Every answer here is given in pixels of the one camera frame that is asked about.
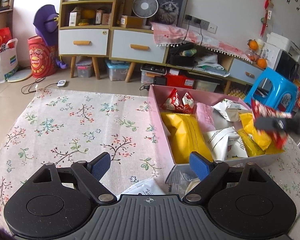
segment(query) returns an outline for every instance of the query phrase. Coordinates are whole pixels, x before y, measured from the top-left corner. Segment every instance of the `pink checkered cloth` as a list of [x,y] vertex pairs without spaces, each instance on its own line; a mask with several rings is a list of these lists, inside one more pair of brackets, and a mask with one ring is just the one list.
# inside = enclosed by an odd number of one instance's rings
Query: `pink checkered cloth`
[[[165,25],[159,23],[151,23],[154,29],[154,41],[159,46],[167,46],[170,44],[179,44],[182,41],[188,41],[200,45],[202,37],[200,33],[195,31],[188,31],[187,37],[186,29],[182,29],[179,27],[175,27],[172,25]],[[237,56],[239,58],[243,58],[249,62],[250,59],[246,56],[246,54],[236,47],[227,44],[223,41],[219,41],[215,38],[212,38],[208,35],[202,34],[203,41],[201,46],[210,48],[213,50],[217,50],[219,52],[227,53],[233,56]]]

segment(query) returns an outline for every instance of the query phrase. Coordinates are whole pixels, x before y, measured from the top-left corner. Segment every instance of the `drawer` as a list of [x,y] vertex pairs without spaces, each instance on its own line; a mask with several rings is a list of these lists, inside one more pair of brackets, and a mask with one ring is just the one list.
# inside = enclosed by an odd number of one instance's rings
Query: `drawer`
[[234,59],[230,68],[230,77],[242,80],[248,84],[254,84],[261,75],[262,70],[241,60]]
[[166,47],[157,47],[151,33],[114,30],[113,58],[163,63],[165,51]]
[[78,29],[59,31],[61,55],[107,55],[107,29]]

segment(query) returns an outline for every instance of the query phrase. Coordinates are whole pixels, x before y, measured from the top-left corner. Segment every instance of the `blue drawer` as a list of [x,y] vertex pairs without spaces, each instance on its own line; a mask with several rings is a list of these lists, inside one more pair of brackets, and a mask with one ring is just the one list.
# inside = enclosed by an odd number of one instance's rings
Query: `blue drawer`
[[230,77],[253,85],[257,78],[261,75],[262,70],[235,58],[229,72]]

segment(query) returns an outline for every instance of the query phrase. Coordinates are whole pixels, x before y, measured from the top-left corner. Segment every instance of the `microwave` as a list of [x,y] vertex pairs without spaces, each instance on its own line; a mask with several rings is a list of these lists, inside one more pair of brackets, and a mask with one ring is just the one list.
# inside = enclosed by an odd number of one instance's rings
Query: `microwave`
[[[269,68],[272,68],[291,82],[296,78],[299,70],[299,63],[283,49],[265,42],[261,50],[261,58],[267,60]],[[271,86],[271,82],[266,80],[262,88],[270,91]]]

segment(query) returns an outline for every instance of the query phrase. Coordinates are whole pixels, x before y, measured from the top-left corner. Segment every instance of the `picture frame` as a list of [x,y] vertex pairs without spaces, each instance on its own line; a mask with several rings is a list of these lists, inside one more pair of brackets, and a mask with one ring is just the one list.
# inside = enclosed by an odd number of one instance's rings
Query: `picture frame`
[[181,27],[188,0],[157,0],[159,9],[152,22]]

